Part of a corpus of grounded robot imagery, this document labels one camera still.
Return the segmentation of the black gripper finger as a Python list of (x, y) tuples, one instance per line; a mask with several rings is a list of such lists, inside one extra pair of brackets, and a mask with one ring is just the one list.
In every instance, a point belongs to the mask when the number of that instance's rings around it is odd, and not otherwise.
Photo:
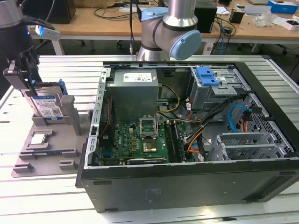
[(14, 60), (9, 61), (9, 67), (3, 70), (4, 77), (17, 90), (25, 91), (28, 97), (36, 97), (37, 92), (34, 88), (31, 73), (22, 71), (16, 66)]
[(39, 75), (38, 65), (39, 65), (39, 56), (36, 52), (25, 52), (23, 54), (26, 65), (27, 71), (29, 73), (29, 77), (31, 80), (36, 82), (42, 82), (42, 79)]

